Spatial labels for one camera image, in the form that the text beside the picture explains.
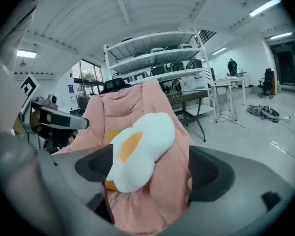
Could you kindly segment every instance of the white ceiling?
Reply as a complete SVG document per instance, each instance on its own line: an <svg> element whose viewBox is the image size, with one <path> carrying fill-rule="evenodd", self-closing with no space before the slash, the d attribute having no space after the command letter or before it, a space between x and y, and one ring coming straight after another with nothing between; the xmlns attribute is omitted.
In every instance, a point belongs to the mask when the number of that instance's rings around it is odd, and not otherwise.
<svg viewBox="0 0 295 236"><path fill-rule="evenodd" d="M53 73L59 78L83 58L103 64L104 44L158 31L215 31L217 34L205 44L210 54L252 30L267 37L294 29L280 5L263 15L249 16L267 1L41 0L21 46L25 50L36 48L37 56L24 59L24 68L19 67L23 58L17 58L15 72Z"/></svg>

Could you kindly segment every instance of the chair headrest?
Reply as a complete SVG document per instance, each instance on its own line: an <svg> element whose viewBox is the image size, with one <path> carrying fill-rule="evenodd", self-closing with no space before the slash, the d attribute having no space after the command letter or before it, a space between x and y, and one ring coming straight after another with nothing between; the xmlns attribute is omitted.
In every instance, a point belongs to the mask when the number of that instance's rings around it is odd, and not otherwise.
<svg viewBox="0 0 295 236"><path fill-rule="evenodd" d="M122 78L116 78L104 83L105 91L112 91L116 89L123 88L126 85L125 81Z"/></svg>

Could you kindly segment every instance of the dark doorway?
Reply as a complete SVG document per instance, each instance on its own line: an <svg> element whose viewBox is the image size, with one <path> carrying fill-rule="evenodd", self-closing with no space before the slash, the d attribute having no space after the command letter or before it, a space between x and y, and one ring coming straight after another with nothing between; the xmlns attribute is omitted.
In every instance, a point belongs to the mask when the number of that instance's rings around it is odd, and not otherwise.
<svg viewBox="0 0 295 236"><path fill-rule="evenodd" d="M271 50L280 84L295 86L295 43L274 45Z"/></svg>

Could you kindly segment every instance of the orange pillow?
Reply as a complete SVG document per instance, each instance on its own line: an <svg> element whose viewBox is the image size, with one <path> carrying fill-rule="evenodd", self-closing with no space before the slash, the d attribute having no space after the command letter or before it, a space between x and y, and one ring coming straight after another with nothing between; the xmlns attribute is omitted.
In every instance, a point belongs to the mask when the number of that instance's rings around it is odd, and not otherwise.
<svg viewBox="0 0 295 236"><path fill-rule="evenodd" d="M110 144L110 142L115 138L117 134L119 134L122 130L115 130L115 129L109 129L106 133L106 138L104 140L104 145ZM113 191L118 191L114 181L105 181L105 188Z"/></svg>

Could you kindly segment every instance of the white floor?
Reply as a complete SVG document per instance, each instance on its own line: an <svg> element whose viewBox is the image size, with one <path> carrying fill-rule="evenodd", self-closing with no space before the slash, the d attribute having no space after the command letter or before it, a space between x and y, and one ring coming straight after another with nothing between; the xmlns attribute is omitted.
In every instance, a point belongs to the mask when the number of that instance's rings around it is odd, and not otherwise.
<svg viewBox="0 0 295 236"><path fill-rule="evenodd" d="M229 115L226 105L224 113ZM270 106L281 117L291 117L291 121L262 120L247 112L248 105ZM235 106L238 120L234 122L219 118L215 123L213 114L200 117L206 142L196 122L185 126L195 145L262 162L295 187L295 93L281 92L271 100L250 94L245 106L241 98L235 101Z"/></svg>

